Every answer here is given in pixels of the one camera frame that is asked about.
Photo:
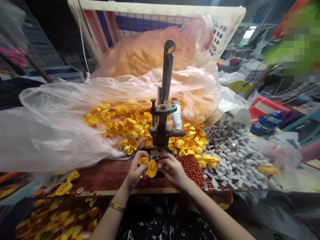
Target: pink object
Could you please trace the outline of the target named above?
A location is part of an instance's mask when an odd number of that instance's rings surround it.
[[[254,100],[253,104],[250,106],[249,112],[251,114],[251,119],[257,119],[260,116],[265,116],[268,113],[273,113],[279,110],[286,111],[285,116],[287,116],[291,111],[289,108],[286,108],[278,103],[271,101],[270,99],[264,99],[264,97],[257,97]]]
[[[5,55],[14,64],[25,67],[26,66],[26,53],[21,48],[2,48],[0,47],[0,52]]]

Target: wrist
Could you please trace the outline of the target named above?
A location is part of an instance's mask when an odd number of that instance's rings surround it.
[[[131,194],[133,188],[131,188],[128,184],[127,178],[123,181],[122,185],[120,186],[119,190],[121,190],[123,193],[126,193],[128,195]]]
[[[187,184],[186,189],[184,190],[188,195],[192,195],[197,189],[199,189],[199,187],[197,186],[197,184],[192,181],[191,179],[189,179],[189,182]]]

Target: blue toy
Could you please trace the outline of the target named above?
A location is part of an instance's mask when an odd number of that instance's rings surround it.
[[[270,136],[279,126],[279,123],[286,117],[286,111],[280,110],[273,113],[268,113],[266,116],[258,117],[258,121],[251,125],[250,132],[257,136]]]

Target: green blurred object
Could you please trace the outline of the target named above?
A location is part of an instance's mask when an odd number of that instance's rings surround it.
[[[310,3],[289,14],[284,38],[264,54],[267,64],[283,64],[284,76],[317,75],[320,62],[320,8]]]
[[[228,84],[227,87],[230,88],[232,91],[234,91],[236,94],[244,94],[251,87],[251,85],[247,84],[247,83],[248,82],[245,82],[245,81],[237,81],[237,82],[233,82],[233,83]]]

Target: cable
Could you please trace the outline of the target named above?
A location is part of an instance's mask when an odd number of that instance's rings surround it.
[[[273,100],[273,99],[275,99],[275,98],[278,98],[278,97],[279,97],[280,95],[282,95],[282,94],[285,94],[285,93],[288,93],[288,92],[290,92],[290,91],[293,91],[294,89],[298,88],[300,85],[302,85],[302,83],[298,83],[298,84],[290,87],[288,90],[286,90],[286,91],[284,91],[284,92],[282,92],[282,93],[280,93],[280,94],[278,94],[278,95],[276,95],[276,96],[273,95],[273,96],[275,96],[275,97],[274,97],[274,98],[271,98],[270,100]]]
[[[314,89],[316,89],[316,88],[318,88],[318,87],[319,87],[319,86],[317,86],[317,87],[315,87],[315,88],[312,88],[312,89],[310,89],[308,92],[311,92],[312,90],[314,90]],[[297,99],[298,97],[295,97],[295,98],[289,100],[288,102],[291,102],[292,100]],[[282,102],[282,101],[284,101],[284,100],[286,100],[286,99],[288,99],[288,98],[282,99],[282,100],[277,101],[277,102]]]
[[[249,107],[249,108],[248,108],[248,110],[249,110],[249,109],[251,109],[251,108],[253,108],[253,107],[255,107],[259,102],[257,102],[254,106]]]
[[[253,75],[253,77],[251,78],[251,80],[250,80],[249,82],[247,82],[246,84],[242,85],[242,87],[247,86],[247,85],[254,79],[254,76],[256,75],[256,73],[257,73],[257,71],[258,71],[258,68],[261,66],[262,63],[263,63],[263,62],[261,62],[260,65],[257,67],[257,69],[256,69],[256,71],[254,72],[254,75]]]
[[[87,63],[86,53],[85,53],[85,51],[84,51],[84,43],[83,43],[83,36],[82,36],[82,30],[81,30],[80,17],[79,17],[78,9],[77,9],[77,7],[76,7],[76,3],[74,2],[74,0],[72,0],[72,1],[73,1],[73,4],[74,4],[74,8],[76,9],[77,16],[78,16],[79,28],[80,28],[80,35],[81,35],[81,43],[82,43],[82,50],[83,50],[83,56],[84,56],[84,60],[86,61],[88,73],[90,73],[90,72],[89,72],[88,63]]]
[[[279,86],[277,87],[277,90],[274,92],[274,94],[267,94],[267,93],[264,93],[263,91],[261,91],[263,94],[265,94],[265,95],[268,95],[268,96],[275,96],[276,94],[277,94],[277,91],[279,90],[279,87],[280,87],[280,85],[283,83],[283,77],[282,77],[282,80],[281,80],[281,82],[280,82],[280,84],[279,84]]]

